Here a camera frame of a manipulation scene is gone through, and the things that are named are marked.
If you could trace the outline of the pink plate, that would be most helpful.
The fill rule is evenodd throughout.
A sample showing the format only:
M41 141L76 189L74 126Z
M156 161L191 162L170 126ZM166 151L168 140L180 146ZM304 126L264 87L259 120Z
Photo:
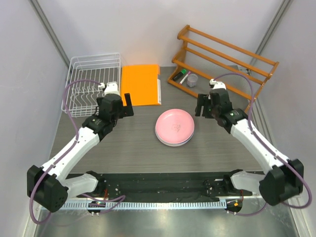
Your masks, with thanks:
M193 117L181 109L170 109L163 112L155 124L157 138L164 144L187 143L194 134Z

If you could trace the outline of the purple plate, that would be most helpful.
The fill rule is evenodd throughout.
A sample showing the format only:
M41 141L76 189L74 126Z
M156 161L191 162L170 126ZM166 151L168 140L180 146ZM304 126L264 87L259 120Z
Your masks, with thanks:
M184 144L163 144L163 145L167 146L167 147L181 147L181 146L184 146L186 144L184 143Z

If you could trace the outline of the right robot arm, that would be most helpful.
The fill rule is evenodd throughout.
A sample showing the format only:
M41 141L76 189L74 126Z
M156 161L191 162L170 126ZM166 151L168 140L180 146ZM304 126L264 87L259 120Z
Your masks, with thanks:
M230 172L224 177L225 193L234 195L239 190L247 190L260 194L269 205L275 206L303 191L303 164L298 159L290 160L269 143L242 109L233 109L225 89L199 94L195 115L215 119L244 145L262 168L262 175L239 169Z

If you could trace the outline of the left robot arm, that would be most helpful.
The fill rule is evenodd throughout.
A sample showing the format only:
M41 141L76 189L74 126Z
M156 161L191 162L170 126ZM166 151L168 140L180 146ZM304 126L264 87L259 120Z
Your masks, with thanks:
M89 150L112 132L118 119L133 115L130 94L126 93L123 98L117 94L98 97L96 112L84 121L76 136L55 157L27 171L30 200L53 213L69 198L82 194L100 197L106 188L102 175L94 171L75 178L68 178L68 175Z

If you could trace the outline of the wooden shelf rack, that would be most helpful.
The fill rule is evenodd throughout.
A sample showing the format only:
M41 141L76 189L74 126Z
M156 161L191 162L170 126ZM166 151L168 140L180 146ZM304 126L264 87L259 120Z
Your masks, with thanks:
M197 97L207 93L209 81L216 77L222 81L234 107L248 110L251 95L258 97L265 84L272 78L279 63L249 50L186 25L177 35L181 47L171 62L176 69L168 83L183 92ZM188 87L172 78L182 69L198 76L197 85Z

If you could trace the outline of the orange folder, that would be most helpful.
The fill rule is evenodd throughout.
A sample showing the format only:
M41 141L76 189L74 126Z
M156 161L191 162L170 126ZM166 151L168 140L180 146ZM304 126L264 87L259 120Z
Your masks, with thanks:
M161 105L160 66L132 65L122 68L121 95L130 94L133 106Z

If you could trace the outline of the clear plastic cup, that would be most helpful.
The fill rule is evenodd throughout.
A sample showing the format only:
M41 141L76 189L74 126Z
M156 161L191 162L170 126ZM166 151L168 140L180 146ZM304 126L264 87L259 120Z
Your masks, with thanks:
M195 87L197 85L198 76L196 74L190 74L187 78L187 86Z

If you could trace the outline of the pink white marker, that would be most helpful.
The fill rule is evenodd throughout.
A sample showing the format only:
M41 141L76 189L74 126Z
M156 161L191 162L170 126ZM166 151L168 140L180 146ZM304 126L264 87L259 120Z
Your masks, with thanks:
M182 85L184 83L184 81L187 79L187 77L191 74L191 71L188 71L187 74L181 79L181 81L179 82L180 85Z

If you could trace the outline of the green highlighter marker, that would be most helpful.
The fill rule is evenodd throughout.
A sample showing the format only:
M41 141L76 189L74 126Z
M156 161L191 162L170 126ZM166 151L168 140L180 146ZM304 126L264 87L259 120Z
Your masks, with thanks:
M186 69L182 69L180 72L178 72L173 78L173 81L178 80L179 78L181 78L183 75L185 75L187 73Z

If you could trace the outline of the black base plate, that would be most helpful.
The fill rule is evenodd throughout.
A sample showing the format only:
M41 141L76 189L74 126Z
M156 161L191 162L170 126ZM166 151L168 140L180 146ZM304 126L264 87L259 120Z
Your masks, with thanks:
M104 187L88 193L108 199L125 195L125 202L185 203L212 202L221 197L249 197L250 191L228 189L228 172L103 173Z

